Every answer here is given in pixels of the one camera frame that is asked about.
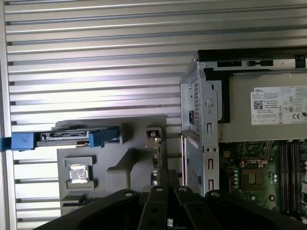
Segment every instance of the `screw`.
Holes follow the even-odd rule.
[[[181,192],[186,192],[186,191],[187,191],[187,189],[186,189],[186,188],[184,188],[184,187],[181,187],[181,188],[179,188],[179,191],[181,191]]]
[[[206,106],[208,108],[212,108],[214,106],[214,101],[212,99],[207,99],[206,100]]]
[[[269,200],[270,200],[270,201],[274,201],[274,200],[275,200],[275,196],[270,195],[270,196],[269,196]]]
[[[217,192],[213,192],[213,193],[211,193],[211,195],[214,196],[214,197],[219,197],[220,196],[220,194],[217,193]]]

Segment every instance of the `gray metal panel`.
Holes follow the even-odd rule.
[[[27,202],[27,203],[17,203],[16,208],[18,210],[34,209],[34,208],[59,208],[59,201],[49,201],[49,202]]]
[[[306,124],[252,126],[250,93],[257,87],[307,85],[306,73],[247,74],[230,77],[229,124],[221,125],[220,142],[305,139]]]
[[[307,0],[2,0],[5,135],[49,130],[64,118],[163,114],[168,136],[178,137],[179,81],[194,52],[307,45],[306,9]],[[169,140],[170,153],[181,149],[180,139]],[[16,229],[14,169],[21,203],[58,197],[54,170],[35,178],[42,165],[52,168],[54,151],[7,152],[11,230]],[[33,172],[23,175],[24,168]],[[18,222],[19,229],[54,217],[29,210],[22,215],[31,218]]]
[[[93,160],[93,165],[91,167],[92,179],[95,180],[95,189],[83,190],[83,194],[87,197],[101,197],[107,196],[112,193],[113,189],[121,186],[129,187],[135,191],[142,191],[145,186],[150,184],[151,173],[154,170],[153,166],[153,154],[155,150],[153,148],[145,148],[146,146],[146,130],[159,130],[161,137],[161,144],[159,145],[160,151],[163,153],[166,151],[166,138],[165,138],[165,127],[166,119],[165,117],[155,116],[155,117],[142,117],[142,118],[128,118],[122,119],[128,127],[131,127],[131,137],[126,140],[123,144],[106,144],[102,148],[83,148],[79,147],[76,149],[61,149],[58,150],[58,169],[59,169],[59,190],[60,199],[68,195],[77,195],[76,190],[70,189],[67,185],[67,180],[69,179],[69,168],[67,168],[67,161],[71,160],[71,164],[77,164],[81,162],[82,158],[91,157]],[[126,158],[127,152],[130,152],[130,156],[135,156],[135,154],[140,154],[140,158],[135,158],[129,160]],[[108,177],[111,175],[111,168],[115,169],[119,162],[123,158],[126,158],[128,164],[131,164],[131,172],[129,171],[129,179],[125,176],[123,179],[123,184],[117,186],[111,185],[114,183],[113,180]]]

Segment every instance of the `ventilated metal panel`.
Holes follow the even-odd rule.
[[[175,137],[181,130],[179,80],[196,50],[307,45],[307,0],[1,3],[7,136],[49,130],[64,119],[166,115],[168,136]],[[55,161],[49,149],[7,153],[12,230],[58,215]],[[49,171],[36,178],[42,167]],[[20,211],[32,200],[50,212],[41,215],[37,206]]]
[[[201,195],[201,188],[199,187],[199,175],[196,174],[194,169],[190,166],[188,166],[188,186],[191,188],[196,188],[198,193]]]
[[[200,131],[200,117],[201,117],[201,100],[200,100],[200,90],[198,82],[194,83],[193,85],[194,90],[194,120],[195,120],[195,127],[196,131]]]

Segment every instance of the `blue drive bracket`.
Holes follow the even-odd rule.
[[[35,144],[35,133],[12,133],[12,150],[34,150]]]
[[[10,150],[12,148],[12,138],[0,138],[0,152]]]
[[[113,139],[119,138],[119,127],[100,129],[89,133],[90,148],[105,146],[105,143]]]

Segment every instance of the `ram slot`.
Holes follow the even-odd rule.
[[[294,181],[294,191],[295,191],[295,199],[294,199],[294,211],[295,213],[300,212],[300,156],[299,156],[299,143],[293,143],[293,172],[294,177],[292,180]]]
[[[281,152],[281,212],[289,214],[289,156],[288,144],[283,143],[280,146]]]
[[[296,209],[296,163],[295,163],[295,144],[290,144],[290,153],[289,153],[289,159],[290,159],[290,199],[291,199],[291,208],[290,208],[290,214],[295,214]]]

